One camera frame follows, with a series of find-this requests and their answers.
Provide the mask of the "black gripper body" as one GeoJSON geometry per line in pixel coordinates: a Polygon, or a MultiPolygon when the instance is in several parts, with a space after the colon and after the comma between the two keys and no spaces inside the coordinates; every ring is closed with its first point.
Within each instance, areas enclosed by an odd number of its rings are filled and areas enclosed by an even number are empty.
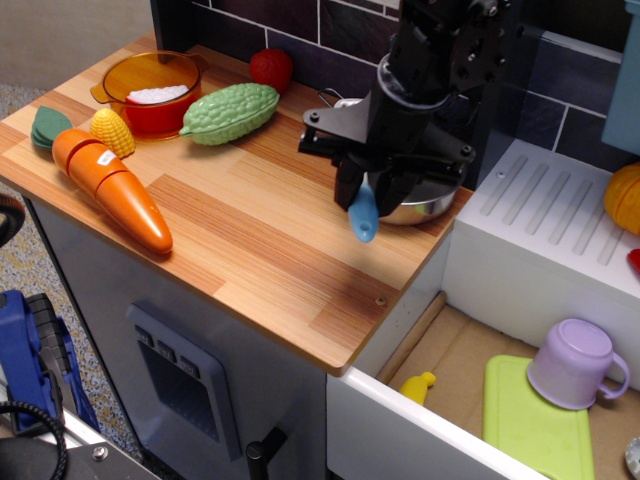
{"type": "Polygon", "coordinates": [[[417,100],[415,91],[393,71],[396,66],[390,55],[383,57],[364,99],[350,106],[306,111],[299,151],[332,163],[336,155],[355,154],[365,162],[364,177],[395,168],[420,174],[422,180],[462,184],[475,152],[433,120],[448,97],[417,100]]]}

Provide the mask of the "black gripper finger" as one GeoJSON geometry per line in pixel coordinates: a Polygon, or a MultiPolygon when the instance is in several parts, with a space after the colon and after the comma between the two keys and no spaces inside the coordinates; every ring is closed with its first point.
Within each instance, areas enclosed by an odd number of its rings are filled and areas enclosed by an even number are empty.
{"type": "Polygon", "coordinates": [[[379,216],[390,215],[422,180],[415,172],[389,170],[374,175],[374,196],[379,216]]]}
{"type": "Polygon", "coordinates": [[[336,167],[334,201],[344,211],[355,201],[366,173],[364,160],[355,154],[339,154],[333,158],[336,167]]]}

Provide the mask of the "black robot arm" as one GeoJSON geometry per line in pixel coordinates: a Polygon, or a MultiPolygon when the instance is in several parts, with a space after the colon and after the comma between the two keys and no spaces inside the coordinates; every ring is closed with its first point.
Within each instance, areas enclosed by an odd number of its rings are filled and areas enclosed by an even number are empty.
{"type": "Polygon", "coordinates": [[[334,201],[348,210],[366,175],[374,205],[391,214],[425,180],[458,187],[474,148],[434,121],[447,102],[494,82],[507,1],[404,1],[400,27],[369,93],[356,103],[303,115],[302,153],[336,169],[334,201]]]}

